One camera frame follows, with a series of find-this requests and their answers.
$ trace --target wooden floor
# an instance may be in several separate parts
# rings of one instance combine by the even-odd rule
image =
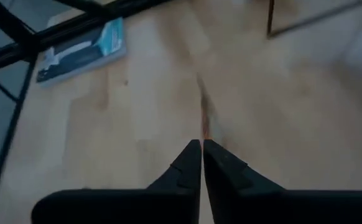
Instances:
[[[335,4],[277,2],[275,27]],[[362,7],[267,40],[267,4],[174,0],[126,19],[125,58],[52,88],[32,83],[0,182],[0,223],[29,223],[57,190],[158,178],[201,138],[197,75],[227,148],[252,168],[288,189],[362,189]],[[201,223],[210,212],[202,199]]]

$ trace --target blue book cover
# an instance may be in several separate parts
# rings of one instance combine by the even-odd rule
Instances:
[[[102,66],[125,53],[123,19],[118,18],[49,48],[39,64],[36,81],[51,85]]]

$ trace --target dark edge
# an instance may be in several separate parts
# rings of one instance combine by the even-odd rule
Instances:
[[[248,189],[253,186],[253,183],[243,175],[243,171],[248,167],[247,163],[213,140],[206,139],[203,147],[203,158],[206,161],[211,158],[235,190]]]
[[[269,38],[271,36],[271,32],[272,32],[272,21],[274,20],[274,8],[275,8],[275,0],[269,0],[268,20],[267,20],[267,38]]]
[[[200,213],[200,184],[202,173],[202,148],[200,141],[191,140],[185,149],[171,163],[170,167],[147,190],[191,190],[193,207],[191,222],[199,222]]]
[[[4,144],[2,145],[2,148],[1,148],[1,152],[0,152],[0,176],[1,176],[4,164],[6,162],[6,158],[7,158],[9,149],[11,147],[11,142],[12,142],[12,139],[13,139],[14,134],[15,134],[17,122],[18,122],[19,116],[21,115],[22,106],[24,104],[26,94],[27,94],[27,91],[29,89],[30,80],[32,78],[33,70],[34,70],[34,67],[35,67],[36,60],[37,60],[36,55],[34,56],[34,59],[35,60],[33,60],[33,62],[29,64],[29,68],[27,69],[26,77],[24,79],[24,84],[23,84],[22,90],[21,90],[21,92],[19,94],[19,100],[16,103],[15,110],[14,110],[14,112],[12,114],[12,118],[11,118],[11,121],[9,123],[6,138],[4,140]]]
[[[150,9],[159,4],[171,0],[117,0],[105,5],[109,9],[113,18],[135,15],[146,9]],[[90,29],[98,27],[110,18],[95,17],[91,14],[84,13],[65,22],[42,30],[33,35],[39,45],[35,52],[41,52],[51,45],[66,41],[76,35],[80,35]],[[12,43],[0,48],[0,68],[15,63],[29,56],[29,53],[18,43]]]
[[[337,7],[335,9],[331,9],[327,12],[324,12],[324,13],[321,13],[317,16],[313,16],[311,18],[308,18],[308,19],[305,19],[303,21],[300,21],[300,22],[296,22],[295,24],[292,24],[290,26],[287,26],[287,27],[283,27],[283,28],[280,28],[280,29],[276,29],[274,31],[272,31],[272,14],[273,14],[273,6],[272,6],[272,12],[271,12],[271,5],[272,5],[272,2],[274,0],[271,0],[271,4],[269,6],[269,11],[268,11],[268,24],[267,24],[267,38],[268,39],[271,39],[271,38],[275,38],[275,37],[278,37],[282,34],[285,34],[287,32],[291,32],[293,30],[297,30],[297,29],[301,29],[303,27],[306,27],[306,26],[310,26],[310,25],[313,25],[317,22],[320,22],[322,20],[325,20],[325,19],[329,19],[333,16],[337,16],[341,13],[344,13],[344,12],[347,12],[347,11],[350,11],[352,9],[355,9],[357,7],[360,7],[362,6],[362,0],[358,0],[356,2],[353,2],[353,3],[349,3],[349,4],[346,4],[344,6],[340,6],[340,7]]]

